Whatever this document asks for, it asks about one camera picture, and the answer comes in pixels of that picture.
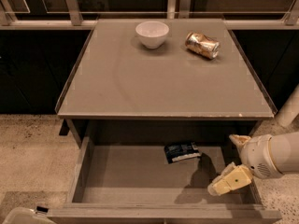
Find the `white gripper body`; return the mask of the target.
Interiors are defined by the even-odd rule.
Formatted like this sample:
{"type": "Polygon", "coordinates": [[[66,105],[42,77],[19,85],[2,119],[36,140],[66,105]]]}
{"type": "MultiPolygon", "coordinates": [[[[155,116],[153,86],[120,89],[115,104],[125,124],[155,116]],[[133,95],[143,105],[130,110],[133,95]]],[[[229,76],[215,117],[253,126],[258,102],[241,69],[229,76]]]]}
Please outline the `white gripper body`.
{"type": "Polygon", "coordinates": [[[272,135],[262,135],[250,138],[240,151],[240,159],[254,176],[260,179],[280,178],[278,170],[270,155],[270,140],[272,135]]]}

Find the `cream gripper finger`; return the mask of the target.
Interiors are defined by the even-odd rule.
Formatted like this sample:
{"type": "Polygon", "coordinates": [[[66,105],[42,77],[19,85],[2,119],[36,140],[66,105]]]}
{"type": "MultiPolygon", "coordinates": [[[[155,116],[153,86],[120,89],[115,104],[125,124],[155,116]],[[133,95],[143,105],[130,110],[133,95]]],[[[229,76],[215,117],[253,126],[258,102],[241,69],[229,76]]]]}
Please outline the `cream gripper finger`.
{"type": "Polygon", "coordinates": [[[250,169],[241,164],[231,162],[220,175],[208,185],[207,191],[212,196],[221,196],[232,190],[241,189],[251,183],[253,174],[250,169]]]}
{"type": "Polygon", "coordinates": [[[230,140],[236,147],[243,147],[250,139],[247,135],[230,134],[230,140]]]}

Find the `white robot base corner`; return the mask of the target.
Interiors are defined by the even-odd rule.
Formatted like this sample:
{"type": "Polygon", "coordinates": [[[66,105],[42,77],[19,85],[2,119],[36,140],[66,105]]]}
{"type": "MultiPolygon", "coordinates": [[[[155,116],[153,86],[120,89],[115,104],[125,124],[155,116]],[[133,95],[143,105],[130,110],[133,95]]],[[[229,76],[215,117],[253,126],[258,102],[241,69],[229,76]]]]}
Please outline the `white robot base corner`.
{"type": "Polygon", "coordinates": [[[56,224],[47,218],[49,209],[37,206],[35,209],[16,207],[12,209],[2,224],[56,224]]]}

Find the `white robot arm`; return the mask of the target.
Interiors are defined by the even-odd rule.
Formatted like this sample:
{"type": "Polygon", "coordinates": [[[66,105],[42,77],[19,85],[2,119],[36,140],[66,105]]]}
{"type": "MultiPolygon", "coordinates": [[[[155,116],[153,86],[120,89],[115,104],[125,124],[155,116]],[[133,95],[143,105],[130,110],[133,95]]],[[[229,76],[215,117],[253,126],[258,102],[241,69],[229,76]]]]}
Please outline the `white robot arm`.
{"type": "Polygon", "coordinates": [[[208,185],[207,190],[212,196],[242,189],[250,185],[254,177],[273,179],[299,173],[299,132],[253,136],[260,126],[261,122],[249,135],[229,135],[240,163],[229,163],[208,185]]]}

